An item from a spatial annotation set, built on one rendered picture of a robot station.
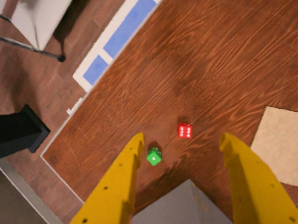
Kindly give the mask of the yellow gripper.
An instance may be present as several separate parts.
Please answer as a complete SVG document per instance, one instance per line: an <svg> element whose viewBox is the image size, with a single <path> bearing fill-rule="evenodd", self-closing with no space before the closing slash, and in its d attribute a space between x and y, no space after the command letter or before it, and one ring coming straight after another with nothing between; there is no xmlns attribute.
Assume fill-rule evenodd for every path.
<svg viewBox="0 0 298 224"><path fill-rule="evenodd" d="M298 224L298 209L264 160L226 132L220 151L229 169L234 224ZM141 152L144 133L128 142L69 224L129 224Z"/></svg>

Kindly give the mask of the red die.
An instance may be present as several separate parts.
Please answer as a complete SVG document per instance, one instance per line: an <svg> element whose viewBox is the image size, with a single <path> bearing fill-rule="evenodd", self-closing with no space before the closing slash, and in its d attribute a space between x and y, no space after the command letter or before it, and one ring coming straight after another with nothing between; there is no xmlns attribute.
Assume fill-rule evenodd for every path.
<svg viewBox="0 0 298 224"><path fill-rule="evenodd" d="M190 123L178 123L178 137L191 138L192 126Z"/></svg>

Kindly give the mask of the beige flat mat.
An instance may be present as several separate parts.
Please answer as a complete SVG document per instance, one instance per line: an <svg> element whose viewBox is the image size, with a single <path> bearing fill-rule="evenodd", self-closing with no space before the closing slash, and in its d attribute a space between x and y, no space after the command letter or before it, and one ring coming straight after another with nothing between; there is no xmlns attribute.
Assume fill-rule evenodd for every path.
<svg viewBox="0 0 298 224"><path fill-rule="evenodd" d="M280 182L298 186L298 112L265 106L250 148Z"/></svg>

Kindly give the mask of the green die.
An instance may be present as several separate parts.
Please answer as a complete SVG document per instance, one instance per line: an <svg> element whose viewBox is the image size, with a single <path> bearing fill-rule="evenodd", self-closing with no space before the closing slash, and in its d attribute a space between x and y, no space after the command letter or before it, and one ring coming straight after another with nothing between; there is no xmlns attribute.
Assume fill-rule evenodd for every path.
<svg viewBox="0 0 298 224"><path fill-rule="evenodd" d="M155 165L156 163L158 163L161 158L162 158L162 153L156 148L153 147L148 153L146 158L148 159L148 161L152 164Z"/></svg>

